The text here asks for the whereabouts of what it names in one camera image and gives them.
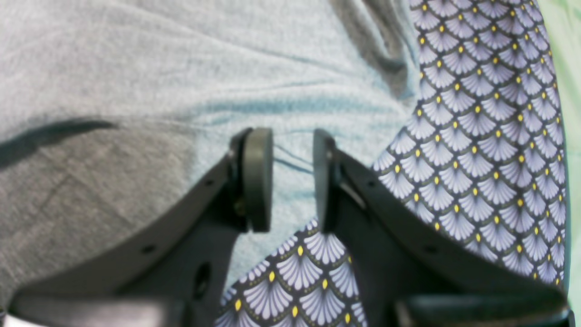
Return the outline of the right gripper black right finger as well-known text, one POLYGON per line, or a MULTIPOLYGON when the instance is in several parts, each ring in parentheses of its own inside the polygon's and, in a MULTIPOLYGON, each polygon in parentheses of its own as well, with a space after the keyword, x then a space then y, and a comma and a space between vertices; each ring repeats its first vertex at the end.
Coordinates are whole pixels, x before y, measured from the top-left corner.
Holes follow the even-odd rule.
POLYGON ((370 327, 572 327, 556 287, 486 261, 415 217, 376 174, 317 129, 320 230, 351 257, 370 327))

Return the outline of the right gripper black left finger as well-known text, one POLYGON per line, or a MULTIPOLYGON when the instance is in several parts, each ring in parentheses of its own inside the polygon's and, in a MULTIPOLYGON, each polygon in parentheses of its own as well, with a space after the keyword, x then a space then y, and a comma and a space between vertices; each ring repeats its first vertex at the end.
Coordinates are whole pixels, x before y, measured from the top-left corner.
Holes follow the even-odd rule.
POLYGON ((27 284, 11 327, 211 327, 240 234, 271 228, 273 132, 248 128, 168 212, 110 250, 27 284))

